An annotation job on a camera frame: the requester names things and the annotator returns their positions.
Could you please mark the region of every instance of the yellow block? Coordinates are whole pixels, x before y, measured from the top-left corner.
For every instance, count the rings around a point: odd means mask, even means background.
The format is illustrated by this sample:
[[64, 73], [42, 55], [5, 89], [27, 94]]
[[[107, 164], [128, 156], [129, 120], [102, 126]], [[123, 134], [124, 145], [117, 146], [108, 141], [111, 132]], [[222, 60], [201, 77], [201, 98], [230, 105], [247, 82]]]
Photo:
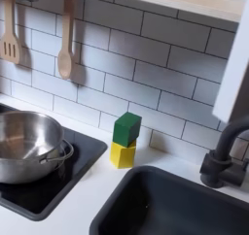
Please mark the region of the yellow block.
[[127, 148], [116, 143], [112, 143], [110, 160], [118, 168], [131, 168], [134, 162], [136, 151], [136, 140]]

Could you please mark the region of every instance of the pot handle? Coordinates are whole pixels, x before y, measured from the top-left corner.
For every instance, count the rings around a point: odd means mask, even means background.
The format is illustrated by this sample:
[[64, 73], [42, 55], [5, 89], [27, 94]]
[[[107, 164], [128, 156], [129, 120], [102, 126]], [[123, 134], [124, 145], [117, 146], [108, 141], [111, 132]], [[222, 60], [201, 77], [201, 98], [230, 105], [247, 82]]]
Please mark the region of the pot handle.
[[69, 153], [67, 153], [66, 155], [64, 155], [62, 157], [44, 158], [44, 159], [40, 160], [40, 163], [44, 164], [46, 162], [51, 162], [51, 161], [64, 161], [64, 160], [68, 159], [69, 157], [71, 157], [74, 153], [73, 146], [69, 142], [67, 142], [65, 139], [63, 139], [62, 142], [64, 142], [70, 148]]

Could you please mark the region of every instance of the faucet handle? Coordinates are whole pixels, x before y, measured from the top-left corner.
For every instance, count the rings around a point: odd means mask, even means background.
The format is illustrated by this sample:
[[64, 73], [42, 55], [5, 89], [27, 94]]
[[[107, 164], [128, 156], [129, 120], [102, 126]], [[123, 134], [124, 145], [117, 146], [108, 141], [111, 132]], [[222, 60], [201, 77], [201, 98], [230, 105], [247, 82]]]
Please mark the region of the faucet handle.
[[249, 159], [245, 158], [242, 164], [243, 171], [246, 171], [248, 164], [249, 164]]

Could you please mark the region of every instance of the wall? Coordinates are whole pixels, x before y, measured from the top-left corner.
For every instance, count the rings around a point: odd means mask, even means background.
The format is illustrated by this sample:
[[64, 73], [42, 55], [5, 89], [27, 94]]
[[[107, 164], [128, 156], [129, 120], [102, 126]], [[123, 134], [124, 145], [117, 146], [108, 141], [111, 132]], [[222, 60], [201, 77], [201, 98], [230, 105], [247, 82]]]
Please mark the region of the wall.
[[[143, 118], [139, 143], [199, 164], [224, 125], [211, 115], [237, 24], [133, 0], [77, 0], [76, 65], [60, 78], [63, 0], [17, 4], [21, 65], [0, 60], [11, 95], [112, 132], [126, 111]], [[0, 34], [4, 32], [0, 1]], [[243, 159], [248, 134], [232, 156]]]

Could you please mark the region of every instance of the toy block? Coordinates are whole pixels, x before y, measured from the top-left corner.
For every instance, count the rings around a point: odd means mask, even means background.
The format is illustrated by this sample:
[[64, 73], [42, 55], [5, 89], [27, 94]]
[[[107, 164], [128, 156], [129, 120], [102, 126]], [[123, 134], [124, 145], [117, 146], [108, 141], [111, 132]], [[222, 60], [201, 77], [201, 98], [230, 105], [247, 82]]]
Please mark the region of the toy block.
[[125, 113], [114, 124], [113, 142], [128, 147], [139, 136], [142, 117]]
[[131, 168], [134, 162], [135, 151], [136, 140], [128, 148], [113, 142], [110, 160], [118, 169]]

